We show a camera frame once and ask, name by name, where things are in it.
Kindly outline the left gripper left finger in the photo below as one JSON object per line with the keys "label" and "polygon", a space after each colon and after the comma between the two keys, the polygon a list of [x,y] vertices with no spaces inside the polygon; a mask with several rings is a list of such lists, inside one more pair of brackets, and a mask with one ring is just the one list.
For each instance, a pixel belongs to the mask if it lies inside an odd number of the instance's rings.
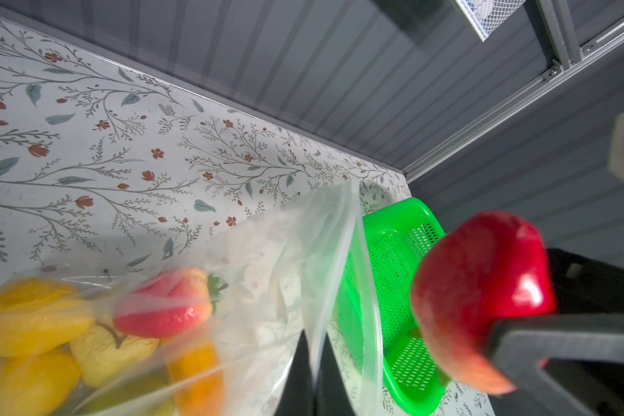
{"label": "left gripper left finger", "polygon": [[315,410],[315,394],[310,370],[309,347],[302,332],[296,353],[289,369],[283,395],[275,416],[312,416]]}

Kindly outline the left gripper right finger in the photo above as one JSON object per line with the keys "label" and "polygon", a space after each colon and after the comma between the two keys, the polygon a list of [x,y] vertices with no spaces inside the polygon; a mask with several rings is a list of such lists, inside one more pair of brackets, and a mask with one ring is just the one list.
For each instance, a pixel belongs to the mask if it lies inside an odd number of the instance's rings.
{"label": "left gripper right finger", "polygon": [[355,416],[330,339],[326,336],[315,391],[317,416]]}

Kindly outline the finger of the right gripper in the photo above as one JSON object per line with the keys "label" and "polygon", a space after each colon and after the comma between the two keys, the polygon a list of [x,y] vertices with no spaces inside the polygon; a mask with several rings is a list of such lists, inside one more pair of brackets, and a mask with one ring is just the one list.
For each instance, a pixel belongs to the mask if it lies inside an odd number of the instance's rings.
{"label": "finger of the right gripper", "polygon": [[624,314],[502,320],[485,356],[554,415],[624,415]]}

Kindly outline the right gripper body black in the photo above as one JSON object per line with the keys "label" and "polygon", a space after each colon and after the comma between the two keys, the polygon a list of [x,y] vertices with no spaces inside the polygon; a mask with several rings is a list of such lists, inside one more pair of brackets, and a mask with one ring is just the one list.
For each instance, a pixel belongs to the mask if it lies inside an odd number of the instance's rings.
{"label": "right gripper body black", "polygon": [[562,315],[624,313],[624,269],[561,249],[547,249]]}

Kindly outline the red toy apple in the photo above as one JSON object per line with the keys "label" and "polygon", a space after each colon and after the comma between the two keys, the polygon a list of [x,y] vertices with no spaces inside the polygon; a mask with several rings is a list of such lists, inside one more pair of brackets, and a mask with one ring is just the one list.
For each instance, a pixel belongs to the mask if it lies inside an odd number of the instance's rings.
{"label": "red toy apple", "polygon": [[483,355],[492,324],[557,311],[541,235],[523,218],[499,211],[469,218],[426,253],[410,302],[438,367],[489,395],[516,389]]}

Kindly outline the clear zip top bag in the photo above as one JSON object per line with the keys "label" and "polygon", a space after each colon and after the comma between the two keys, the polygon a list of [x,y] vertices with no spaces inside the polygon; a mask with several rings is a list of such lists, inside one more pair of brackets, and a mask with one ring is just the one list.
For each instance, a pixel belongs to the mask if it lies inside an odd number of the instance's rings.
{"label": "clear zip top bag", "polygon": [[0,286],[0,415],[375,415],[361,188],[321,187],[183,252]]}

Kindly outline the green toy fruit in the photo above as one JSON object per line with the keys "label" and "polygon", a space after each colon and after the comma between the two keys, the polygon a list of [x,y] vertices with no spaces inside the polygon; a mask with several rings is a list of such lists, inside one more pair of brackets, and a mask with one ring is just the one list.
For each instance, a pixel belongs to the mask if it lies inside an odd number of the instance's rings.
{"label": "green toy fruit", "polygon": [[127,383],[117,386],[102,395],[90,400],[84,406],[74,411],[74,415],[96,414],[105,410],[112,410],[112,415],[116,415],[115,408],[125,403],[138,401],[140,405],[134,409],[131,407],[127,415],[173,415],[175,403],[172,397],[166,397],[157,401],[150,401],[142,406],[142,398],[146,395],[166,388],[168,382],[161,374],[147,374],[139,378],[131,379]]}

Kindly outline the red toy fruit front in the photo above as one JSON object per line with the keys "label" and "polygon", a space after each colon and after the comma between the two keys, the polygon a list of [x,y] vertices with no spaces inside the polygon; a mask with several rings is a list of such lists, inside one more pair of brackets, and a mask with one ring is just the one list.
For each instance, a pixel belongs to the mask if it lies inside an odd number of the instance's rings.
{"label": "red toy fruit front", "polygon": [[196,268],[166,270],[122,296],[113,324],[130,336],[164,339],[206,322],[227,282]]}

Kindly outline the yellow green toy pear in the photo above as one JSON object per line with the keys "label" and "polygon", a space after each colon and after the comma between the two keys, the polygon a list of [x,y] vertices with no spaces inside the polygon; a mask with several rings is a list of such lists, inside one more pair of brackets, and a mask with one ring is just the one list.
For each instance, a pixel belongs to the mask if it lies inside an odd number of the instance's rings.
{"label": "yellow green toy pear", "polygon": [[159,339],[125,335],[97,322],[71,340],[69,347],[84,384],[99,388],[150,357],[159,347]]}

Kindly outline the yellow toy lemon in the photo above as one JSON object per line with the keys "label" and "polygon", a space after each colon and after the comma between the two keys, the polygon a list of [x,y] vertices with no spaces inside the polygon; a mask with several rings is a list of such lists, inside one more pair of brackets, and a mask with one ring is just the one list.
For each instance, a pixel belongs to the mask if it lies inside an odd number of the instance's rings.
{"label": "yellow toy lemon", "polygon": [[0,415],[50,415],[76,388],[81,370],[65,351],[0,361]]}

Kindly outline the yellow toy fruit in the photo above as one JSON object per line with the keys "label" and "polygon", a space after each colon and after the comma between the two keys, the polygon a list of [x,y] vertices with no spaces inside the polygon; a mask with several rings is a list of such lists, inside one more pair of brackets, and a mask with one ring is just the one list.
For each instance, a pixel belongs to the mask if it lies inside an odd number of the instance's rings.
{"label": "yellow toy fruit", "polygon": [[0,357],[40,355],[95,323],[95,312],[72,284],[43,278],[0,289]]}

